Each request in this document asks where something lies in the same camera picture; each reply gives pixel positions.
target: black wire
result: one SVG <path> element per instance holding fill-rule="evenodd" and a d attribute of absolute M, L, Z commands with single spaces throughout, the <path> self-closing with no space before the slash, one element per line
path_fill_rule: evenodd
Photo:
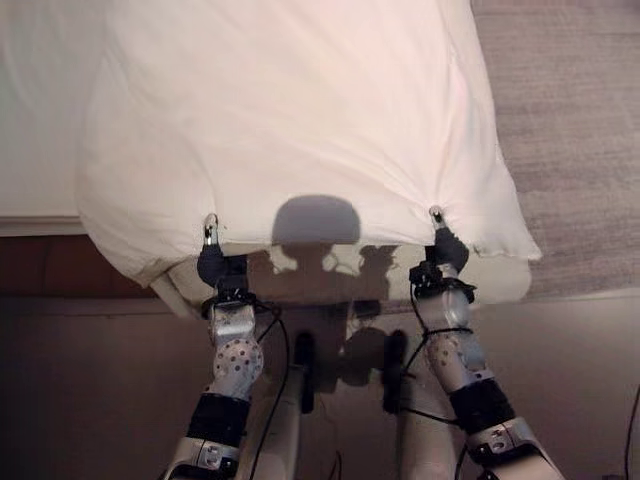
<path fill-rule="evenodd" d="M 271 331 L 271 329 L 273 328 L 273 326 L 278 323 L 278 320 L 280 319 L 280 313 L 273 313 L 273 320 L 271 321 L 271 323 L 269 324 L 269 326 L 267 328 L 265 328 L 264 332 L 262 332 L 260 334 L 260 336 L 258 337 L 258 343 L 262 342 L 262 340 L 264 340 L 264 337 L 267 336 L 267 334 Z"/>
<path fill-rule="evenodd" d="M 427 333 L 429 329 L 427 328 L 427 324 L 424 322 L 422 315 L 420 315 L 420 312 L 418 311 L 418 305 L 416 305 L 416 299 L 413 296 L 413 283 L 411 282 L 409 282 L 409 298 L 411 299 L 411 307 L 413 308 L 413 313 L 416 314 L 416 318 L 418 319 L 418 322 L 422 327 L 422 331 Z"/>
<path fill-rule="evenodd" d="M 338 480 L 342 480 L 342 454 L 338 452 Z"/>
<path fill-rule="evenodd" d="M 435 420 L 436 422 L 446 423 L 447 425 L 459 425 L 457 420 L 452 420 L 450 418 L 438 417 L 437 415 L 433 415 L 431 413 L 421 412 L 420 410 L 414 410 L 413 408 L 402 408 L 401 410 L 409 413 L 413 413 L 414 415 L 418 415 L 420 417 L 429 418 L 431 420 Z"/>
<path fill-rule="evenodd" d="M 411 354 L 411 357 L 409 358 L 409 361 L 404 366 L 403 374 L 406 375 L 409 372 L 409 368 L 411 367 L 411 364 L 416 359 L 416 357 L 418 356 L 420 351 L 427 344 L 427 342 L 429 341 L 429 338 L 431 338 L 433 335 L 436 335 L 437 333 L 449 333 L 449 332 L 473 333 L 473 330 L 471 330 L 470 328 L 457 327 L 457 328 L 440 328 L 438 330 L 429 330 L 429 331 L 424 332 L 422 334 L 422 341 L 418 344 L 416 349 Z"/>
<path fill-rule="evenodd" d="M 413 351 L 413 353 L 411 354 L 411 357 L 409 358 L 409 361 L 407 362 L 407 364 L 403 369 L 403 373 L 405 375 L 409 371 L 409 368 L 411 367 L 411 364 L 413 363 L 413 361 L 416 359 L 416 357 L 420 353 L 420 350 L 422 350 L 422 348 L 427 344 L 428 341 L 429 341 L 429 335 L 423 335 L 422 341 L 420 342 L 420 344 L 418 344 L 416 349 Z"/>
<path fill-rule="evenodd" d="M 627 441 L 624 446 L 624 478 L 631 479 L 631 442 L 633 440 L 633 424 L 638 413 L 638 400 L 640 399 L 640 385 L 636 388 L 636 396 L 631 407 L 631 418 L 629 418 L 629 428 L 627 429 Z"/>
<path fill-rule="evenodd" d="M 267 439 L 267 434 L 269 433 L 269 427 L 271 426 L 271 422 L 273 421 L 273 417 L 275 416 L 276 409 L 278 408 L 278 404 L 280 403 L 280 399 L 282 398 L 282 394 L 284 393 L 284 389 L 287 386 L 287 380 L 289 379 L 289 363 L 291 361 L 291 348 L 289 347 L 289 334 L 287 333 L 287 328 L 282 321 L 282 317 L 277 314 L 275 315 L 274 321 L 280 324 L 280 328 L 282 329 L 282 336 L 284 338 L 284 347 L 285 347 L 285 370 L 284 375 L 282 377 L 282 383 L 280 384 L 280 389 L 278 390 L 278 394 L 276 395 L 276 399 L 273 402 L 273 407 L 271 407 L 271 412 L 269 412 L 269 416 L 267 417 L 267 423 L 264 426 L 264 430 L 262 431 L 262 436 L 260 437 L 260 443 L 258 444 L 258 449 L 256 450 L 256 455 L 253 458 L 253 465 L 251 466 L 251 474 L 249 475 L 249 480 L 253 480 L 256 469 L 258 468 L 258 460 L 260 458 L 260 452 L 262 451 L 262 447 L 264 447 L 264 442 Z"/>
<path fill-rule="evenodd" d="M 456 473 L 453 476 L 453 480 L 460 480 L 460 474 L 462 474 L 462 464 L 464 463 L 464 457 L 467 455 L 467 444 L 465 443 L 458 455 L 458 461 L 456 462 Z"/>
<path fill-rule="evenodd" d="M 338 480 L 342 480 L 342 454 L 340 453 L 340 450 L 336 450 L 336 458 L 333 461 L 333 466 L 331 467 L 329 480 L 333 480 L 333 475 L 335 475 L 336 470 L 338 471 Z"/>

